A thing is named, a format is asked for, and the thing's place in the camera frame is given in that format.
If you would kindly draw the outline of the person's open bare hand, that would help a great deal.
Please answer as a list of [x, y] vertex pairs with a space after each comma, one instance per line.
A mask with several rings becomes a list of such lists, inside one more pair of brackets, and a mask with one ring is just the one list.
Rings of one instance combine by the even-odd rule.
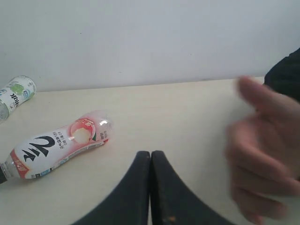
[[227, 132], [230, 191], [244, 218], [261, 225], [285, 215], [274, 196], [300, 194], [300, 105], [248, 77], [237, 89], [255, 111]]

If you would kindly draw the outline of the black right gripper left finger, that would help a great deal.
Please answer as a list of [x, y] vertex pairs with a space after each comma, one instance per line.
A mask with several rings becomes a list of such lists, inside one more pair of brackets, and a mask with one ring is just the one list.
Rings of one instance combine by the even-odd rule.
[[75, 225], [146, 225], [149, 213], [150, 153], [137, 152], [115, 189]]

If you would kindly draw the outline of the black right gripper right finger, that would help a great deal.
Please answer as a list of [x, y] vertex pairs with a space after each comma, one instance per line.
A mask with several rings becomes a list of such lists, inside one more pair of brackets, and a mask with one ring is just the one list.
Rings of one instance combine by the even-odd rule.
[[180, 179], [163, 151], [151, 154], [151, 218], [154, 225], [231, 225]]

